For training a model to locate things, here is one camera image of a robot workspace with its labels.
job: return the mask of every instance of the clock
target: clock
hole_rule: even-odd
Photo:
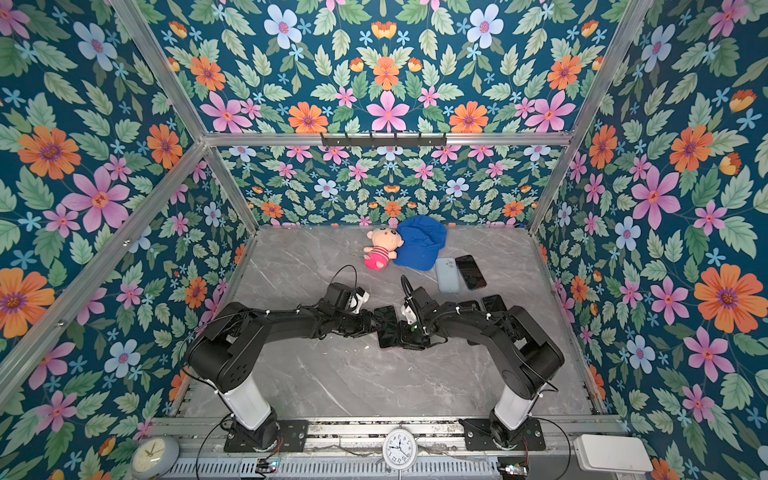
[[[173,437],[152,437],[142,442],[131,459],[131,474],[138,480],[168,472],[179,456],[179,442]]]
[[[419,447],[411,432],[394,429],[384,439],[384,462],[394,470],[406,470],[416,463]]]

